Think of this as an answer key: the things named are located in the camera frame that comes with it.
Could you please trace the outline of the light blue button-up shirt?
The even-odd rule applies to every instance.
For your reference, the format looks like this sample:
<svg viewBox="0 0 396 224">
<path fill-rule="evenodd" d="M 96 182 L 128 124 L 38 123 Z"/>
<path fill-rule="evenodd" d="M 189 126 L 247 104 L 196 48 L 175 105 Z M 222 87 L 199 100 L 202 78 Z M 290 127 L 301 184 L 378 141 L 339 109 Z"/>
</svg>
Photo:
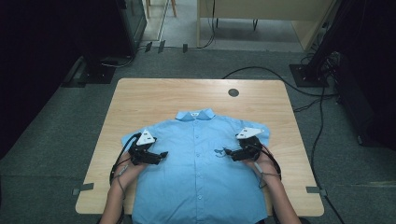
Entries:
<svg viewBox="0 0 396 224">
<path fill-rule="evenodd" d="M 210 108 L 179 112 L 147 126 L 156 138 L 149 150 L 168 155 L 139 175 L 132 222 L 256 224 L 267 218 L 260 179 L 225 153 L 239 148 L 236 135 L 245 128 L 260 129 L 260 142 L 269 142 L 265 125 L 217 115 Z"/>
</svg>

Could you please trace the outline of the person's left hand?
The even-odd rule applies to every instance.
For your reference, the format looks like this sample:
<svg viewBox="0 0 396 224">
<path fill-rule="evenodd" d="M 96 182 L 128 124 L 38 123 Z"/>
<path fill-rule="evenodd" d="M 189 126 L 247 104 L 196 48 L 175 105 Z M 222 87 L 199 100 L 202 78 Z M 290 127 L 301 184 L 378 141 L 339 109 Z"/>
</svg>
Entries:
<svg viewBox="0 0 396 224">
<path fill-rule="evenodd" d="M 116 183 L 121 183 L 124 187 L 129 186 L 147 167 L 145 163 L 134 165 L 131 162 L 130 155 L 124 153 L 116 163 L 113 180 Z"/>
</svg>

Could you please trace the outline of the black flat stand base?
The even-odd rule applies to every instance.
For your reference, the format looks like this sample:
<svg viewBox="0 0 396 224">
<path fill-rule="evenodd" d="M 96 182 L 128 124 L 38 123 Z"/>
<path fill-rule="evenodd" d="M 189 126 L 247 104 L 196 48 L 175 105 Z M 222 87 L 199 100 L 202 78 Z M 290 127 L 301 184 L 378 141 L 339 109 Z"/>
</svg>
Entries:
<svg viewBox="0 0 396 224">
<path fill-rule="evenodd" d="M 83 57 L 79 57 L 64 78 L 62 87 L 84 88 L 87 84 L 110 84 L 115 68 L 111 66 L 89 66 Z"/>
</svg>

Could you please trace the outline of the light wooden desk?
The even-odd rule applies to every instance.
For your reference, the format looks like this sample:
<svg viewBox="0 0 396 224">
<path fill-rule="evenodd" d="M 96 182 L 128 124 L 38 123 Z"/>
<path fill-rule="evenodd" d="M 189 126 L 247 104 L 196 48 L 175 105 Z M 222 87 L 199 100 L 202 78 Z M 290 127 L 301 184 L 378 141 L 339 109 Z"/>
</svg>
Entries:
<svg viewBox="0 0 396 224">
<path fill-rule="evenodd" d="M 201 45 L 201 19 L 290 21 L 304 51 L 311 48 L 337 0 L 196 0 L 196 46 Z"/>
</svg>

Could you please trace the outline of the person's right hand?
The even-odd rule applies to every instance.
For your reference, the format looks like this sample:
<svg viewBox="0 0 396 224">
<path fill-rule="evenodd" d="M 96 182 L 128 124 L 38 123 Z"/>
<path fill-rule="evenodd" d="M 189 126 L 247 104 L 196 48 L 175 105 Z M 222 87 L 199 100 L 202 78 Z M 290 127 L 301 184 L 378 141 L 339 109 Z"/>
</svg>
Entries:
<svg viewBox="0 0 396 224">
<path fill-rule="evenodd" d="M 280 181 L 280 175 L 276 170 L 275 164 L 264 153 L 261 153 L 259 158 L 255 161 L 245 160 L 244 164 L 250 167 L 260 178 L 259 186 L 261 188 L 265 187 L 266 185 L 272 185 L 273 183 Z"/>
</svg>

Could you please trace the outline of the grey tape strip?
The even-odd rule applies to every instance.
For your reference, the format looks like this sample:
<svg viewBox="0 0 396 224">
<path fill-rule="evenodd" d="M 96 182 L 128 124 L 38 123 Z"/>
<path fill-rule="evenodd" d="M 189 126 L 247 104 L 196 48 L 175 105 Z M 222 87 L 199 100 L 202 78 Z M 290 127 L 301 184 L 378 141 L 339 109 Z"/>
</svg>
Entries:
<svg viewBox="0 0 396 224">
<path fill-rule="evenodd" d="M 316 193 L 316 194 L 319 194 L 322 197 L 325 197 L 327 195 L 327 191 L 325 189 L 323 189 L 323 188 L 320 188 L 320 187 L 309 186 L 309 187 L 306 187 L 305 189 L 306 189 L 307 193 Z"/>
<path fill-rule="evenodd" d="M 91 189 L 93 189 L 93 187 L 94 187 L 93 183 L 82 184 L 79 187 L 73 188 L 72 194 L 79 195 L 82 191 L 91 190 Z"/>
</svg>

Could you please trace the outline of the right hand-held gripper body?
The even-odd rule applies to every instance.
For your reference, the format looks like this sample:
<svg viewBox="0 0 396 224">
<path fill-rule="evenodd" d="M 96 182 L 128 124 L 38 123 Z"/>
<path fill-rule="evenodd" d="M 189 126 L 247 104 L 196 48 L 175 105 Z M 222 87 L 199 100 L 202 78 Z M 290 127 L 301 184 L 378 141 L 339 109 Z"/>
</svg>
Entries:
<svg viewBox="0 0 396 224">
<path fill-rule="evenodd" d="M 258 134 L 263 133 L 263 129 L 244 128 L 236 135 L 239 142 L 240 149 L 231 153 L 234 161 L 257 160 L 262 150 L 262 143 L 257 137 Z"/>
</svg>

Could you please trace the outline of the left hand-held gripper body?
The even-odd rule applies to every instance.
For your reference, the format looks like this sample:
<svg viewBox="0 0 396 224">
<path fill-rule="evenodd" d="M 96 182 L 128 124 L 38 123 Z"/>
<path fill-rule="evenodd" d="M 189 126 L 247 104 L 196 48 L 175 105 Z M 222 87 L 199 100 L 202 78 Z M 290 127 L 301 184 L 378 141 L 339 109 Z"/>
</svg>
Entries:
<svg viewBox="0 0 396 224">
<path fill-rule="evenodd" d="M 128 149 L 133 165 L 140 163 L 158 164 L 163 158 L 162 154 L 149 152 L 149 148 L 156 142 L 156 138 L 148 130 L 134 135 L 134 141 Z"/>
</svg>

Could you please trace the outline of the black equipment rack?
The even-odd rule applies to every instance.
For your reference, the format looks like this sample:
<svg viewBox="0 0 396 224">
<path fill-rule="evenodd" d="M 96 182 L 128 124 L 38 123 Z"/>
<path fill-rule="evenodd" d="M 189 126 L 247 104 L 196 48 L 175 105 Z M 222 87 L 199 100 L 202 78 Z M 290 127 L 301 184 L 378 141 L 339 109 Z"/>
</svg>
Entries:
<svg viewBox="0 0 396 224">
<path fill-rule="evenodd" d="M 354 62 L 337 51 L 330 54 L 329 61 L 358 143 L 396 150 L 396 72 L 374 63 Z"/>
</svg>

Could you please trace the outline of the glass-front cabinet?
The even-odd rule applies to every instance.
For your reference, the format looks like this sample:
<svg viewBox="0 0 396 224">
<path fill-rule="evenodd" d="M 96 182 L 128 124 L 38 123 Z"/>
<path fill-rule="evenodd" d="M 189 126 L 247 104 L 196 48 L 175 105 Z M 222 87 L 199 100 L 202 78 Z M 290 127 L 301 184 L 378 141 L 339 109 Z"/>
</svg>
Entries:
<svg viewBox="0 0 396 224">
<path fill-rule="evenodd" d="M 131 56 L 134 57 L 147 26 L 142 0 L 116 0 L 121 21 L 128 39 Z"/>
</svg>

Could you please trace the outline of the wooden chair legs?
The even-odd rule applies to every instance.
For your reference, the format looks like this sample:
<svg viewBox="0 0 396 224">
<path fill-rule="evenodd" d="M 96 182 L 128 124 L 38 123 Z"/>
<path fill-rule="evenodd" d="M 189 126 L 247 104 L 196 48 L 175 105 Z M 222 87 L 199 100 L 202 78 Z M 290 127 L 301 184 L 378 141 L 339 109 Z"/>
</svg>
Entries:
<svg viewBox="0 0 396 224">
<path fill-rule="evenodd" d="M 145 0 L 146 1 L 146 15 L 149 18 L 150 17 L 150 12 L 149 12 L 149 6 L 150 6 L 150 0 Z M 170 0 L 171 2 L 171 8 L 173 11 L 174 17 L 177 17 L 177 9 L 176 9 L 176 0 Z"/>
</svg>

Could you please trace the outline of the black square stand base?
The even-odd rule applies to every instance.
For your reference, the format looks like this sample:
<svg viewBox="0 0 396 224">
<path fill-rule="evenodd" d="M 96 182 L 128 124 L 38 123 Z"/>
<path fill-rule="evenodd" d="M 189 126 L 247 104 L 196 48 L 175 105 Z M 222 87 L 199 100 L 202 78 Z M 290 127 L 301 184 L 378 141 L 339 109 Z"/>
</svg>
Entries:
<svg viewBox="0 0 396 224">
<path fill-rule="evenodd" d="M 295 84 L 300 88 L 329 86 L 329 83 L 323 77 L 318 77 L 315 72 L 305 64 L 290 64 L 289 68 Z"/>
</svg>

